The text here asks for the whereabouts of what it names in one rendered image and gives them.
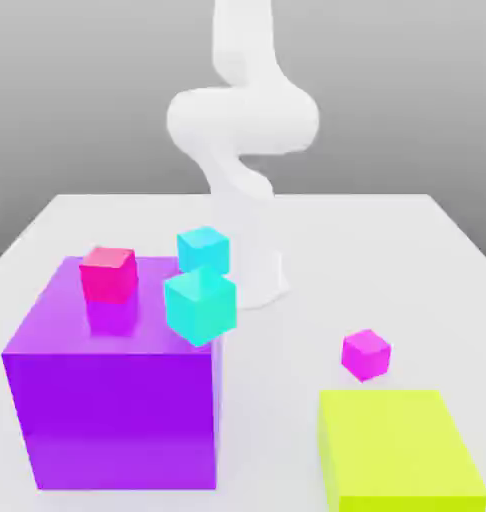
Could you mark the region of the small red cube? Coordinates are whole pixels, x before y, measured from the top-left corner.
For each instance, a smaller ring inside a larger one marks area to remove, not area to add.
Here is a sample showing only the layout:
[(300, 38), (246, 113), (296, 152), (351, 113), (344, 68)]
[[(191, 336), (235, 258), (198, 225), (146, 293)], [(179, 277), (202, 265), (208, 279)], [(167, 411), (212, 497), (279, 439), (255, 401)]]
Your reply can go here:
[(87, 301), (122, 304), (138, 284), (133, 249), (95, 247), (82, 259), (79, 268)]

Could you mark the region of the large purple box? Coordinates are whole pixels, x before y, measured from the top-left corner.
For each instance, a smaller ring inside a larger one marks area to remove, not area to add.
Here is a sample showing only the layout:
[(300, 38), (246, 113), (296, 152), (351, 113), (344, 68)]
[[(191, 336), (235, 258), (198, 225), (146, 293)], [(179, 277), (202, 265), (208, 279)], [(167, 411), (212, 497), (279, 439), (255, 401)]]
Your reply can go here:
[(222, 343), (168, 327), (177, 260), (138, 258), (122, 304), (86, 301), (79, 264), (62, 261), (2, 353), (37, 486), (214, 488)]

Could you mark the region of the small magenta cube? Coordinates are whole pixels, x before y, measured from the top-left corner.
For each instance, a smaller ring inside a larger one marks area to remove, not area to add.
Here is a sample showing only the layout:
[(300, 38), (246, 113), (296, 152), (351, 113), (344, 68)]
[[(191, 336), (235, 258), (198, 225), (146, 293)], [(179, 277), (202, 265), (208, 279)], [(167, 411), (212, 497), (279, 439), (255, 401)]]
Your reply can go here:
[(343, 339), (341, 364), (360, 382), (388, 371), (392, 346), (371, 329)]

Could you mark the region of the small turquoise cube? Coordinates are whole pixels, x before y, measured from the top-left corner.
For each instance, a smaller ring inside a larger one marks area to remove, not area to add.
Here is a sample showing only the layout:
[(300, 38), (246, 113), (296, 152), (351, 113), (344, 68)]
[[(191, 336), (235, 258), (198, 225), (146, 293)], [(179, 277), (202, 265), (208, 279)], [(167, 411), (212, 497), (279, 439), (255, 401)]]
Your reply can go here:
[(164, 282), (167, 325), (195, 347), (237, 325), (236, 285), (204, 266)]

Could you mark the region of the large yellow box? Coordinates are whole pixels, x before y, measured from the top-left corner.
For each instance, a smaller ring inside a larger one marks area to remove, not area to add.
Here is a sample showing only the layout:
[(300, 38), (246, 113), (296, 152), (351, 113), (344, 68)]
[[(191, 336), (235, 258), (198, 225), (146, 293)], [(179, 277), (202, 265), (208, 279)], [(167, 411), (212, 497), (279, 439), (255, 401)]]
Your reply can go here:
[(486, 512), (486, 486), (435, 390), (324, 390), (328, 512)]

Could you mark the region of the small sky blue cube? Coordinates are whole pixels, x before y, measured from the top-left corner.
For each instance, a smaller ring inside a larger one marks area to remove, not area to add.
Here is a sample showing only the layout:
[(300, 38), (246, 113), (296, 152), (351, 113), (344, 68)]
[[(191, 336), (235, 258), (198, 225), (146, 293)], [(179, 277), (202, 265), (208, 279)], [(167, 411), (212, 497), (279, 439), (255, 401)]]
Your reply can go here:
[(230, 241), (210, 226), (203, 226), (177, 235), (179, 268), (190, 272), (210, 266), (221, 275), (230, 269)]

